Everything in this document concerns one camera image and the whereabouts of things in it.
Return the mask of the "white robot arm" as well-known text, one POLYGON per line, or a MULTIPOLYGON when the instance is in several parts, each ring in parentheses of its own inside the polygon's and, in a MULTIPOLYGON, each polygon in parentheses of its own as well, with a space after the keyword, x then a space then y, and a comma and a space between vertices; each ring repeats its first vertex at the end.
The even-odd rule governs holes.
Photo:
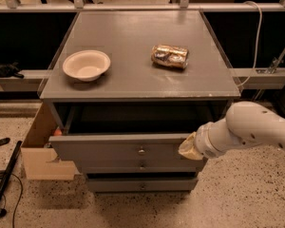
POLYGON ((229 150, 270 144, 285 151, 285 119, 253 102, 232 104, 223 119, 199 127, 180 144, 189 160, 213 159, 229 150))

